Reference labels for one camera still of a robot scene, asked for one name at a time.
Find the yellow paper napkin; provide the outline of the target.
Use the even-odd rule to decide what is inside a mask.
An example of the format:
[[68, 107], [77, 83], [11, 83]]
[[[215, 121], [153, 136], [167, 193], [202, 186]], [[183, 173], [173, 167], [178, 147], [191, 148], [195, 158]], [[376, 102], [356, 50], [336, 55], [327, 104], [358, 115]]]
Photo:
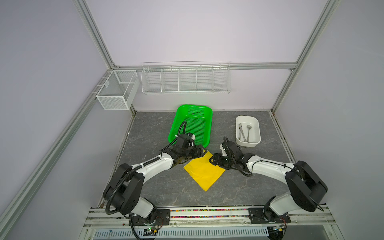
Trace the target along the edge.
[[193, 159], [184, 166], [184, 170], [206, 192], [226, 171], [210, 163], [213, 154], [206, 152], [203, 157]]

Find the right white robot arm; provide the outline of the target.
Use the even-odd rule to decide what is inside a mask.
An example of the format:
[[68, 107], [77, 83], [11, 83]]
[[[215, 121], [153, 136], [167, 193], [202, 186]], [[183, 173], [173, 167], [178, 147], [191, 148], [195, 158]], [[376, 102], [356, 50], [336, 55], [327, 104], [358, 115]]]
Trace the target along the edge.
[[209, 159], [214, 166], [237, 170], [245, 177], [255, 174], [278, 180], [288, 186], [288, 191], [271, 197], [262, 210], [262, 218], [274, 223], [283, 215], [295, 211], [323, 211], [321, 201], [328, 191], [327, 185], [304, 161], [295, 164], [267, 160], [252, 153], [243, 153], [234, 142], [223, 142], [221, 153]]

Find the silver knife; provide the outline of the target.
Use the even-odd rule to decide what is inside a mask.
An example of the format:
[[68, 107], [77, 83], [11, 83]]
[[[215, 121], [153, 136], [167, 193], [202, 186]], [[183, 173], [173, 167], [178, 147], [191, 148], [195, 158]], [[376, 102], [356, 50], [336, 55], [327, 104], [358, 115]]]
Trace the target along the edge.
[[239, 129], [240, 129], [241, 136], [244, 139], [243, 142], [247, 142], [247, 138], [245, 137], [244, 130], [243, 130], [243, 123], [239, 123]]

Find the silver spoon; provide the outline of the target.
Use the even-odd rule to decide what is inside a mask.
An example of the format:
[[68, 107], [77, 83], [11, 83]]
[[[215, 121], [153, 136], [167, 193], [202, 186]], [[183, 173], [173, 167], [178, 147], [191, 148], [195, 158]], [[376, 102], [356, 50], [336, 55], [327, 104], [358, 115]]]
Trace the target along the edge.
[[248, 134], [247, 134], [246, 141], [247, 141], [247, 143], [249, 143], [249, 141], [250, 141], [250, 131], [252, 129], [252, 126], [251, 125], [247, 125], [247, 129], [248, 129]]

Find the silver fork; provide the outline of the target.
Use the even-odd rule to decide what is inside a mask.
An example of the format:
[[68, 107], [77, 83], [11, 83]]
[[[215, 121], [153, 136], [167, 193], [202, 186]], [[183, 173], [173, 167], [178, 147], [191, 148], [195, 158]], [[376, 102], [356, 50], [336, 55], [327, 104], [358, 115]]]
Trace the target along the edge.
[[238, 128], [239, 128], [238, 140], [241, 141], [241, 137], [242, 137], [242, 123], [239, 123]]

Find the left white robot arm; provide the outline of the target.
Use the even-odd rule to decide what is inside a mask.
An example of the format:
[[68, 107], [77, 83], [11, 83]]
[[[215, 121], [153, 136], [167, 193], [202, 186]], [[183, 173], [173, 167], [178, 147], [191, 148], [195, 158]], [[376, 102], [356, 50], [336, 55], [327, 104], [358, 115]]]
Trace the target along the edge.
[[146, 222], [153, 222], [157, 207], [141, 197], [144, 183], [178, 164], [204, 157], [207, 152], [202, 145], [186, 148], [172, 146], [162, 149], [159, 155], [143, 163], [120, 165], [103, 192], [103, 198], [106, 200], [105, 213], [134, 215], [145, 219]]

